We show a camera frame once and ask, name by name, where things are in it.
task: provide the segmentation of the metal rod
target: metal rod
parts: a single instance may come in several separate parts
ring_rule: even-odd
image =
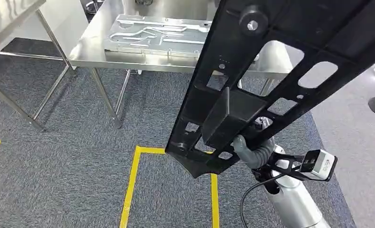
[[[43,131],[44,128],[39,125],[35,120],[31,118],[22,108],[20,108],[13,100],[6,96],[2,91],[0,91],[0,99],[5,101],[12,109],[18,112],[29,124],[32,124],[35,128],[40,131]]]
[[[94,8],[95,8],[95,13],[97,13],[98,9],[99,9],[99,7],[98,7],[98,0],[93,0],[93,3],[94,3]]]
[[[14,53],[14,52],[6,52],[6,51],[0,51],[0,55],[2,55],[2,56],[15,56],[15,57],[39,58],[39,59],[49,59],[49,60],[63,61],[62,58],[55,57],[55,56],[23,54],[23,53]]]
[[[266,96],[269,94],[270,89],[274,83],[275,79],[267,79],[263,85],[262,90],[260,91],[260,96]]]
[[[45,28],[45,31],[47,32],[48,36],[50,37],[52,43],[55,45],[56,49],[59,51],[60,56],[62,57],[63,61],[66,63],[66,65],[70,66],[70,73],[72,75],[75,75],[75,73],[73,71],[73,68],[71,67],[72,65],[71,65],[69,59],[67,58],[63,49],[60,47],[59,42],[57,41],[53,31],[50,29],[47,21],[45,20],[44,16],[42,15],[41,11],[38,9],[35,13],[36,13],[39,21],[41,22],[42,26]]]
[[[50,97],[52,96],[53,92],[55,91],[55,89],[59,85],[60,81],[62,81],[63,76],[65,76],[65,74],[68,71],[68,69],[69,69],[69,66],[66,65],[66,67],[64,68],[64,70],[60,73],[59,77],[57,77],[56,81],[53,83],[52,87],[49,89],[47,95],[44,97],[44,100],[42,100],[42,102],[39,105],[38,109],[35,111],[35,113],[34,113],[34,115],[32,117],[34,120],[36,120],[38,118],[38,116],[41,113],[42,109],[47,104],[48,100],[50,99]]]
[[[99,77],[99,73],[96,68],[91,68],[91,75],[95,81],[95,83],[98,86],[98,90],[103,98],[103,101],[105,102],[105,105],[108,109],[109,115],[112,116],[113,121],[115,121],[116,127],[120,128],[121,124],[119,122],[118,116],[116,115],[115,111],[113,110],[112,103],[108,98],[108,94],[105,91],[105,87],[102,84],[102,81]]]
[[[121,93],[119,94],[118,102],[116,102],[116,108],[115,108],[115,110],[116,110],[116,111],[115,111],[116,115],[119,113],[119,109],[121,108],[121,104],[122,104],[123,96],[124,96],[124,93],[125,93],[125,91],[126,91],[127,82],[129,81],[130,73],[131,73],[131,70],[128,69],[128,70],[127,70],[127,74],[126,74],[125,81],[124,81],[124,83],[123,83],[123,85],[122,85]]]

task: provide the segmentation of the black plastic frame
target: black plastic frame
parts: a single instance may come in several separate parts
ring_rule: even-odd
[[[258,28],[250,31],[248,21]],[[237,87],[249,65],[268,41],[277,40],[303,51],[304,58],[267,96]],[[338,70],[317,88],[304,88],[298,80],[315,64],[331,62]],[[222,0],[176,119],[166,153],[193,177],[220,174],[239,157],[230,146],[242,134],[255,148],[375,63],[375,0]],[[207,87],[214,70],[228,76],[221,91]],[[267,109],[279,98],[297,102],[284,115]],[[241,110],[238,104],[245,104]],[[258,133],[253,122],[260,116],[272,124]],[[192,122],[200,127],[187,132]],[[203,135],[212,154],[195,149]],[[219,158],[229,152],[228,160]]]

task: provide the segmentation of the black cable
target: black cable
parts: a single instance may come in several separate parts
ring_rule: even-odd
[[[298,170],[300,168],[300,166],[297,166],[295,168],[293,168],[292,170],[295,171],[295,170]],[[239,212],[241,214],[241,220],[242,220],[242,223],[244,225],[244,228],[248,228],[248,225],[246,224],[246,221],[245,221],[245,217],[244,217],[244,201],[245,201],[245,198],[246,196],[255,188],[259,187],[259,186],[262,186],[264,184],[267,184],[268,182],[271,182],[271,181],[275,181],[276,179],[280,178],[280,177],[283,177],[285,176],[286,174],[282,173],[280,175],[277,175],[273,178],[270,178],[268,180],[265,180],[265,181],[262,181],[260,183],[257,183],[253,186],[251,186],[248,190],[246,190],[246,192],[244,193],[244,195],[242,196],[242,199],[241,199],[241,204],[240,204],[240,209],[239,209]]]

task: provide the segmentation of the table surface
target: table surface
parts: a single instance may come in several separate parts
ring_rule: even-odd
[[[196,58],[105,51],[103,38],[119,14],[213,20],[215,12],[216,5],[212,0],[154,0],[150,6],[136,5],[135,0],[106,0],[73,48],[69,59],[75,67],[193,72]],[[261,61],[249,68],[249,72],[258,72],[258,76],[283,79],[292,70],[282,43],[268,45],[260,53],[259,59]]]
[[[0,43],[46,0],[0,0]]]

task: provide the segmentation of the mounting hole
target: mounting hole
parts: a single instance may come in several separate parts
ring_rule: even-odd
[[[247,24],[247,27],[248,27],[248,30],[250,31],[255,31],[258,27],[259,27],[259,24],[254,21],[254,20],[251,20],[248,24]]]

